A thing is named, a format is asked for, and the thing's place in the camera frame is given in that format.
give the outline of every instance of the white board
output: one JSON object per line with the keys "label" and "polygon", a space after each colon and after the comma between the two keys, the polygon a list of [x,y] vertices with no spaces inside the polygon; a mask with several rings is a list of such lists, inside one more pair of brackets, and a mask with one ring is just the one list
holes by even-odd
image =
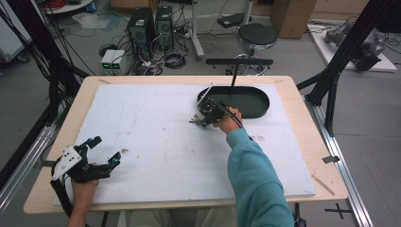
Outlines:
{"label": "white board", "polygon": [[[307,27],[312,30],[324,29],[324,26],[307,25]],[[335,44],[328,44],[324,41],[326,32],[327,31],[321,33],[311,32],[310,36],[313,38],[315,45],[318,47],[319,52],[321,53],[323,60],[327,65],[333,59],[334,54],[336,53],[338,48]],[[383,54],[379,54],[377,57],[380,58],[381,61],[376,63],[368,71],[395,72],[397,70],[397,68]],[[348,62],[347,66],[345,66],[345,69],[357,70],[352,62]]]}
{"label": "white board", "polygon": [[[100,136],[88,151],[99,165],[117,151],[121,164],[100,181],[94,203],[233,199],[227,175],[231,151],[225,134],[190,124],[197,95],[208,85],[101,85],[77,145]],[[270,157],[287,197],[316,194],[274,85],[257,85],[270,98],[268,112],[244,119],[249,135]]]}

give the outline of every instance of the black metal frame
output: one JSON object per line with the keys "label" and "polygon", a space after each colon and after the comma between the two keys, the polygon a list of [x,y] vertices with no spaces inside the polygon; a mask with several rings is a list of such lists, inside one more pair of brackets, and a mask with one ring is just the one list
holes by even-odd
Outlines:
{"label": "black metal frame", "polygon": [[342,70],[348,62],[357,54],[361,45],[368,37],[396,0],[370,0],[365,9],[360,13],[357,21],[351,28],[333,59],[320,74],[297,84],[298,90],[302,90],[316,83],[312,92],[305,96],[306,101],[312,105],[320,106],[322,99],[328,93],[327,109],[324,125],[330,136],[333,133],[333,118],[336,102],[337,86]]}

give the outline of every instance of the gray floor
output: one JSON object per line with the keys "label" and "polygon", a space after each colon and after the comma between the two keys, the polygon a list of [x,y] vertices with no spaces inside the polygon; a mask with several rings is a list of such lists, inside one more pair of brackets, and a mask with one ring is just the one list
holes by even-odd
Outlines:
{"label": "gray floor", "polygon": [[[119,17],[112,19],[113,28],[105,30],[81,30],[78,25],[68,25],[71,15],[59,18],[61,26],[71,28],[73,33],[66,38],[83,60],[97,75],[102,75],[101,57],[98,49],[109,44],[116,35],[123,35],[127,24]],[[216,17],[199,19],[200,31],[210,30]],[[268,24],[268,18],[257,18],[256,22]],[[227,32],[219,25],[215,30]],[[235,35],[228,37],[208,36],[200,38],[205,58],[232,58],[243,50]],[[190,51],[185,57],[187,65],[183,69],[165,69],[163,75],[224,75],[226,66],[214,69],[204,61],[197,61],[192,43],[187,41]],[[384,54],[391,62],[401,62],[400,55],[386,49]],[[288,75],[296,83],[320,73],[325,64],[317,47],[308,34],[300,40],[279,39],[277,45],[257,55],[273,59],[271,70],[265,75]],[[73,55],[75,65],[87,70]],[[48,83],[39,73],[34,62],[11,64],[0,68],[0,113],[2,145],[0,166],[3,167],[12,152],[24,139],[47,105]],[[400,226],[401,218],[401,72],[356,72],[343,71],[338,89],[334,133],[340,144],[345,161],[356,182],[357,189],[368,209],[374,226]],[[311,88],[301,91],[307,94]],[[59,226],[66,223],[64,214],[27,215],[23,206],[33,185],[38,169],[32,169],[17,196],[0,217],[0,226]],[[353,214],[324,209],[350,210],[348,201],[302,202],[301,216],[308,226],[357,226]],[[177,226],[188,226],[193,222],[196,210],[173,210]],[[99,226],[102,213],[91,213],[88,223]],[[115,226],[117,214],[109,216],[108,226]]]}

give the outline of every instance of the teal sleeve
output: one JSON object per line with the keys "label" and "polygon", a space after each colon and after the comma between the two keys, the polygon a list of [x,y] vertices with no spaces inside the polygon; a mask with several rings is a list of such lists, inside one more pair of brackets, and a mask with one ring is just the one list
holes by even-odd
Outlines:
{"label": "teal sleeve", "polygon": [[228,176],[235,192],[238,227],[292,227],[284,189],[268,156],[243,129],[231,131]]}

